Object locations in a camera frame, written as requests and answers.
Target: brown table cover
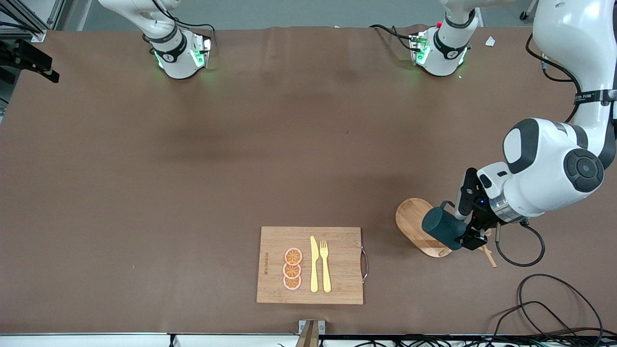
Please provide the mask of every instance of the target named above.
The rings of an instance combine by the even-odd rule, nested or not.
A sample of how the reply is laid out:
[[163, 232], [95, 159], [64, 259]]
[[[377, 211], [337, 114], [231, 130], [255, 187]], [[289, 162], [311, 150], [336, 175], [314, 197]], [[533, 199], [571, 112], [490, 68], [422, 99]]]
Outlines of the brown table cover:
[[[403, 200], [454, 199], [467, 167], [503, 160], [517, 121], [567, 117], [573, 86], [542, 76], [529, 32], [481, 28], [437, 78], [383, 31], [221, 31], [218, 68], [188, 80], [159, 70], [140, 32], [50, 32], [60, 83], [23, 73], [0, 125], [0, 330], [286, 333], [325, 319], [329, 333], [487, 333], [536, 272], [616, 329], [613, 167], [585, 201], [532, 220], [547, 252], [529, 269], [496, 252], [496, 269], [480, 251], [424, 256], [395, 224]], [[257, 304], [263, 225], [362, 227], [365, 304]], [[501, 241], [517, 261], [539, 252], [517, 225]], [[595, 325], [551, 281], [524, 298]], [[513, 314], [500, 332], [534, 330]]]

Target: wooden stick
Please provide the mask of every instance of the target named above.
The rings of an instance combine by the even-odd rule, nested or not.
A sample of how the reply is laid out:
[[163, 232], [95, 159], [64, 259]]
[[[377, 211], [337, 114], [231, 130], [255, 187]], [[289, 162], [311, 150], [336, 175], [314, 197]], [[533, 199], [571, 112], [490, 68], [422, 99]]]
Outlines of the wooden stick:
[[497, 263], [495, 263], [495, 259], [493, 259], [493, 256], [491, 255], [492, 252], [489, 251], [489, 248], [486, 245], [483, 245], [481, 249], [484, 251], [484, 254], [486, 254], [486, 257], [489, 258], [489, 262], [491, 262], [493, 269], [496, 268]]

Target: black cable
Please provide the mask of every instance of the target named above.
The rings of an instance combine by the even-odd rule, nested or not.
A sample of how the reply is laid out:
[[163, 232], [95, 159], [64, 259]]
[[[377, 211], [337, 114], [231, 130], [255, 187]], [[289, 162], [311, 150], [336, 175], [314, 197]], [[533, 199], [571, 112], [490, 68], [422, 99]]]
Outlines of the black cable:
[[182, 22], [180, 19], [178, 19], [178, 17], [174, 17], [174, 16], [171, 15], [171, 13], [169, 13], [169, 11], [164, 10], [159, 5], [159, 3], [156, 0], [152, 0], [152, 2], [156, 6], [156, 8], [160, 11], [160, 13], [162, 13], [167, 18], [173, 20], [177, 24], [181, 24], [181, 25], [184, 25], [184, 26], [187, 26], [187, 27], [210, 27], [212, 29], [212, 36], [214, 37], [214, 32], [216, 30], [214, 29], [214, 27], [211, 24], [207, 24], [207, 23], [203, 23], [203, 24], [190, 24], [190, 23]]
[[[603, 329], [605, 333], [609, 333], [612, 336], [610, 338], [617, 338], [617, 333], [616, 332], [612, 332], [611, 330], [607, 330], [607, 329]], [[577, 332], [599, 332], [600, 329], [599, 328], [590, 328], [590, 327], [581, 327], [581, 328], [574, 328], [572, 329], [573, 332], [577, 333]], [[559, 330], [556, 332], [551, 332], [549, 333], [549, 335], [559, 335], [561, 333], [563, 333], [563, 330]]]
[[409, 49], [410, 51], [413, 51], [413, 52], [420, 52], [420, 50], [419, 50], [418, 48], [412, 48], [411, 46], [407, 46], [407, 45], [403, 42], [403, 39], [409, 40], [409, 36], [410, 36], [410, 35], [415, 35], [415, 34], [417, 34], [417, 33], [412, 33], [412, 34], [409, 34], [409, 35], [401, 35], [401, 34], [399, 34], [399, 32], [397, 32], [397, 31], [396, 31], [396, 27], [395, 27], [395, 26], [392, 26], [392, 29], [388, 29], [388, 28], [384, 27], [384, 26], [383, 26], [383, 25], [381, 25], [381, 24], [373, 24], [373, 25], [371, 25], [369, 28], [378, 28], [378, 29], [383, 29], [383, 30], [385, 30], [388, 34], [390, 34], [390, 35], [392, 35], [392, 36], [396, 36], [396, 38], [397, 38], [397, 39], [399, 39], [399, 42], [403, 45], [403, 47], [405, 47], [405, 48], [407, 48], [407, 49]]
[[546, 71], [546, 69], [542, 69], [542, 73], [544, 73], [546, 78], [548, 78], [551, 81], [555, 81], [555, 82], [572, 82], [572, 80], [562, 80], [560, 78], [552, 77], [551, 75], [549, 75], [549, 73]]
[[399, 39], [399, 42], [403, 45], [403, 47], [405, 47], [405, 48], [407, 48], [407, 49], [409, 49], [410, 51], [413, 51], [413, 52], [420, 52], [420, 49], [419, 49], [419, 48], [412, 48], [411, 46], [407, 46], [407, 45], [403, 42], [403, 39], [402, 39], [402, 38], [400, 38], [399, 33], [397, 33], [397, 31], [396, 31], [396, 27], [392, 26], [392, 31], [394, 31], [394, 34], [396, 35], [396, 38], [397, 38], [397, 39]]
[[359, 345], [355, 345], [354, 347], [362, 347], [362, 346], [368, 346], [368, 345], [372, 345], [373, 342], [369, 341], [369, 342], [364, 342], [364, 343], [360, 343]]
[[[144, 42], [146, 43], [150, 43], [150, 39], [148, 39], [148, 36], [146, 36], [145, 33], [141, 34], [141, 39], [144, 40]], [[150, 49], [148, 50], [148, 53], [154, 55], [154, 47], [150, 47]]]
[[440, 344], [439, 344], [439, 342], [443, 342], [443, 343], [445, 343], [445, 345], [446, 345], [447, 347], [452, 347], [452, 345], [451, 345], [448, 341], [446, 341], [446, 340], [444, 340], [444, 339], [442, 339], [442, 338], [439, 338], [439, 337], [433, 337], [433, 339], [437, 341], [437, 345], [438, 345], [439, 347], [444, 347], [444, 346], [440, 345]]
[[499, 235], [495, 236], [495, 247], [497, 248], [497, 252], [499, 252], [499, 255], [507, 262], [509, 262], [512, 265], [515, 266], [520, 266], [520, 267], [529, 267], [529, 266], [534, 266], [537, 263], [539, 263], [542, 258], [544, 257], [544, 252], [546, 251], [546, 245], [544, 244], [544, 239], [542, 238], [542, 235], [540, 235], [539, 232], [536, 231], [536, 229], [533, 229], [532, 227], [529, 226], [529, 221], [528, 220], [523, 220], [521, 221], [521, 226], [527, 230], [529, 230], [530, 232], [533, 232], [533, 234], [535, 234], [538, 237], [538, 240], [540, 240], [540, 246], [542, 247], [542, 249], [540, 250], [540, 255], [538, 256], [538, 258], [536, 258], [536, 260], [529, 262], [527, 264], [521, 264], [519, 262], [515, 262], [515, 261], [511, 261], [508, 257], [505, 256], [505, 254], [502, 252], [501, 247], [499, 246]]
[[[573, 287], [571, 284], [569, 284], [568, 282], [555, 277], [553, 275], [547, 275], [547, 274], [534, 274], [534, 275], [529, 275], [527, 277], [525, 277], [521, 283], [518, 285], [517, 288], [517, 294], [518, 294], [518, 302], [522, 303], [523, 302], [523, 288], [525, 286], [525, 283], [527, 283], [528, 280], [534, 278], [534, 277], [548, 277], [551, 278], [553, 280], [556, 280], [557, 282], [563, 284], [564, 286], [567, 286], [570, 290], [572, 290], [573, 292], [575, 292], [578, 296], [581, 297], [581, 299], [583, 299], [583, 301], [585, 301], [585, 303], [589, 306], [589, 308], [591, 309], [591, 311], [593, 311], [595, 318], [598, 320], [598, 338], [596, 339], [595, 343], [592, 345], [592, 347], [597, 347], [600, 342], [602, 341], [602, 337], [604, 335], [604, 325], [602, 324], [602, 319], [600, 318], [600, 314], [598, 314], [598, 311], [596, 311], [594, 305], [591, 304], [591, 302], [580, 292], [578, 291], [575, 287]], [[527, 321], [539, 332], [541, 333], [543, 336], [550, 338], [550, 336], [548, 334], [546, 334], [545, 332], [543, 332], [532, 320], [531, 318], [529, 318], [529, 314], [527, 313], [527, 310], [525, 310], [525, 307], [523, 305], [521, 305], [521, 311], [523, 312], [523, 314], [525, 315], [525, 318], [527, 318]]]
[[[538, 54], [536, 54], [534, 51], [532, 51], [529, 48], [529, 44], [530, 44], [531, 39], [533, 38], [533, 36], [534, 36], [534, 34], [531, 33], [529, 35], [529, 38], [527, 39], [527, 43], [525, 44], [525, 50], [527, 51], [527, 53], [529, 53], [532, 57], [534, 57], [536, 59], [539, 59], [540, 61], [542, 61], [542, 62], [544, 62], [544, 63], [546, 63], [548, 65], [551, 65], [552, 67], [556, 68], [557, 70], [565, 73], [572, 80], [572, 82], [574, 83], [574, 86], [576, 87], [576, 93], [577, 94], [580, 93], [581, 92], [581, 85], [578, 83], [578, 81], [576, 80], [574, 75], [572, 75], [572, 73], [570, 71], [566, 70], [564, 67], [559, 66], [558, 64], [555, 64], [554, 62], [552, 62], [552, 61], [550, 61], [548, 59], [544, 59], [542, 56], [539, 56]], [[570, 113], [570, 115], [564, 121], [564, 123], [568, 123], [572, 119], [572, 117], [574, 117], [574, 114], [576, 113], [576, 111], [578, 111], [578, 107], [579, 107], [578, 104], [574, 105], [574, 109], [572, 110], [572, 113]]]
[[169, 347], [174, 347], [174, 343], [176, 342], [176, 334], [169, 334]]
[[381, 24], [373, 24], [373, 25], [371, 25], [369, 28], [378, 28], [378, 29], [382, 29], [382, 30], [385, 30], [385, 31], [386, 31], [388, 34], [390, 34], [390, 35], [393, 35], [393, 36], [398, 36], [398, 37], [400, 37], [400, 38], [409, 39], [409, 36], [408, 36], [408, 35], [401, 35], [401, 34], [399, 34], [399, 33], [395, 33], [394, 31], [390, 30], [389, 28], [384, 27], [384, 26], [383, 26], [383, 25], [381, 25]]
[[546, 306], [544, 303], [540, 302], [540, 301], [527, 301], [525, 303], [519, 304], [514, 306], [513, 308], [509, 309], [506, 313], [502, 314], [502, 316], [499, 318], [499, 320], [497, 321], [497, 325], [495, 326], [495, 331], [493, 332], [493, 336], [491, 337], [491, 341], [494, 340], [497, 337], [497, 332], [499, 331], [499, 327], [502, 323], [502, 321], [511, 313], [518, 311], [519, 309], [524, 309], [525, 306], [530, 305], [530, 304], [538, 304], [540, 306], [542, 306], [544, 309], [546, 309], [551, 316], [553, 316], [553, 318], [555, 318], [555, 320], [557, 320], [559, 322], [559, 324], [561, 324], [561, 326], [565, 327], [565, 331], [567, 332], [572, 332], [572, 329], [570, 329], [563, 320], [561, 320], [548, 306]]

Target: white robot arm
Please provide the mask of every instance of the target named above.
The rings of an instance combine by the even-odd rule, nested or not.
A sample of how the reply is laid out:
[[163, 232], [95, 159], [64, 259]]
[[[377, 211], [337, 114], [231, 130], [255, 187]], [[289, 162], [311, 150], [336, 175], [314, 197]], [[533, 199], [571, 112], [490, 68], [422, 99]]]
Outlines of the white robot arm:
[[439, 0], [445, 7], [441, 27], [419, 33], [425, 38], [416, 45], [413, 60], [435, 76], [448, 76], [463, 63], [469, 39], [478, 27], [476, 7], [511, 4], [515, 0]]
[[463, 175], [454, 216], [461, 222], [471, 216], [465, 232], [425, 231], [436, 233], [453, 249], [475, 249], [486, 243], [488, 228], [561, 209], [602, 184], [604, 170], [615, 158], [614, 3], [540, 1], [533, 37], [580, 88], [573, 123], [539, 118], [517, 123], [503, 141], [505, 162], [470, 168]]
[[210, 39], [178, 28], [165, 11], [176, 9], [181, 0], [99, 0], [103, 7], [130, 20], [144, 32], [159, 61], [172, 78], [188, 78], [207, 63]]

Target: metal handle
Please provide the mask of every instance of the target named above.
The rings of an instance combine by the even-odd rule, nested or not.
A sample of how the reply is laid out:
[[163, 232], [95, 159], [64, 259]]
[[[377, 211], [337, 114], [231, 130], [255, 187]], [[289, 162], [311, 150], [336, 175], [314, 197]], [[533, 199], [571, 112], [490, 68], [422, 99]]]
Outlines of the metal handle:
[[360, 249], [362, 250], [362, 255], [364, 256], [364, 276], [362, 277], [362, 283], [364, 283], [364, 281], [366, 281], [366, 276], [368, 276], [368, 255], [364, 250], [364, 246], [361, 246]]

